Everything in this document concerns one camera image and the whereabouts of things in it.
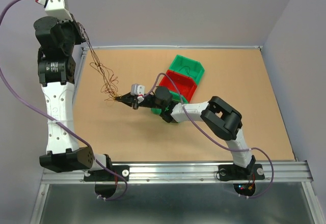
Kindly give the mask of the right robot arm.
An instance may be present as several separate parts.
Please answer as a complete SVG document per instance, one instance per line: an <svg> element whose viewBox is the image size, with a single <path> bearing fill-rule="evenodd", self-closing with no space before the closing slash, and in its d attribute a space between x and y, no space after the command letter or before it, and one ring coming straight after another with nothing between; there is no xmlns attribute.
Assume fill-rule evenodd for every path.
<svg viewBox="0 0 326 224"><path fill-rule="evenodd" d="M226 142L226 150L231 152L235 164L236 176L246 178L253 172L255 158L243 135L242 115L220 97L213 96L202 103L184 104L174 100L166 87L159 86L153 94L145 94L142 85L133 84L131 92L115 97L115 101L133 109L160 109L159 115L167 123L204 122L218 138Z"/></svg>

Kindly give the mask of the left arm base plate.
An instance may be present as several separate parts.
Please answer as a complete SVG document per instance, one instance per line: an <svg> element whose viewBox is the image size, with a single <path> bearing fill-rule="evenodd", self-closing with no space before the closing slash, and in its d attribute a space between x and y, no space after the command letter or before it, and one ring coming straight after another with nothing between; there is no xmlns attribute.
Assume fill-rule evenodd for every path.
<svg viewBox="0 0 326 224"><path fill-rule="evenodd" d="M113 165L111 171L129 181L130 167L128 165ZM122 179L109 173L106 170L88 171L88 175L84 175L85 182L122 182Z"/></svg>

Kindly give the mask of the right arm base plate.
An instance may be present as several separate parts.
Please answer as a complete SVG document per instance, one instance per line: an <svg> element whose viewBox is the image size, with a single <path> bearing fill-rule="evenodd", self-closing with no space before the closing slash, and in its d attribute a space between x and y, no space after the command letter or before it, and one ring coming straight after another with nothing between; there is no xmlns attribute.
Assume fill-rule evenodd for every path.
<svg viewBox="0 0 326 224"><path fill-rule="evenodd" d="M216 178L221 181L249 181L253 180L264 180L264 172L258 173L258 170L262 169L261 164L254 164L251 170L241 168L234 164L222 164L218 166L216 172Z"/></svg>

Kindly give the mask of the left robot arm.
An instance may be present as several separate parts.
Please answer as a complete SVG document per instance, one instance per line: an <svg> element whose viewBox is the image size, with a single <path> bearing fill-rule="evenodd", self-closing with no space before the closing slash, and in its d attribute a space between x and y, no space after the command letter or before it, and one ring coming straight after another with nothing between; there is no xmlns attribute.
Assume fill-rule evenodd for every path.
<svg viewBox="0 0 326 224"><path fill-rule="evenodd" d="M75 20L58 20L45 16L34 22L38 50L38 76L46 101L48 143L40 165L56 173L76 170L96 171L101 180L113 176L108 155L95 155L90 146L80 147L75 137L72 100L76 63L72 57L75 45L83 43Z"/></svg>

